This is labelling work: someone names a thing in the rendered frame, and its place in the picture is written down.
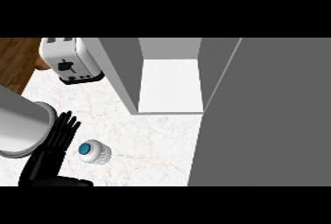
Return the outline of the flat dark grey cabinet door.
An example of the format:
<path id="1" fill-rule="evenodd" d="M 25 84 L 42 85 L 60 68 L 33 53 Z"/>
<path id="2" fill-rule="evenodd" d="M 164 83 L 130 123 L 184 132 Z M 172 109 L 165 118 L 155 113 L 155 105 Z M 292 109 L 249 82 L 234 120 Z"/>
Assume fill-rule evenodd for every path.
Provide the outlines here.
<path id="1" fill-rule="evenodd" d="M 331 186 L 331 38 L 246 38 L 200 118 L 193 186 Z"/>

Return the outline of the white toaster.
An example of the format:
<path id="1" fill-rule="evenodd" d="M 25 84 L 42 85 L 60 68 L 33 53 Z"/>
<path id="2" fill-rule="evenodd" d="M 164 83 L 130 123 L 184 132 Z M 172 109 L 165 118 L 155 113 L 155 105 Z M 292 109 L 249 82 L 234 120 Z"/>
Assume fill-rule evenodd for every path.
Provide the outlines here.
<path id="1" fill-rule="evenodd" d="M 66 85 L 103 79 L 104 74 L 81 38 L 41 38 L 38 54 Z"/>

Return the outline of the grey open cabinet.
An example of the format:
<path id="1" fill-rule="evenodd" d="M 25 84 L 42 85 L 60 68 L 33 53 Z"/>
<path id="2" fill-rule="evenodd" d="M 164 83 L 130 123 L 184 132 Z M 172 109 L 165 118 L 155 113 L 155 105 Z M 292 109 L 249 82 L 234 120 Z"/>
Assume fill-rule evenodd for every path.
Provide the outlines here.
<path id="1" fill-rule="evenodd" d="M 132 115 L 205 112 L 239 38 L 84 38 Z"/>

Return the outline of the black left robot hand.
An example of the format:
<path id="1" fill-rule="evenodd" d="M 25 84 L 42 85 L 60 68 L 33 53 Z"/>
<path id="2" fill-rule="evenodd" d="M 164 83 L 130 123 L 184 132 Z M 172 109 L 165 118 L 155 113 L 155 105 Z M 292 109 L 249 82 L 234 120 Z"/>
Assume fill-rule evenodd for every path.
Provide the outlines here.
<path id="1" fill-rule="evenodd" d="M 25 163 L 19 186 L 93 186 L 88 180 L 57 175 L 79 124 L 70 111 L 60 114 L 45 140 L 35 147 Z"/>

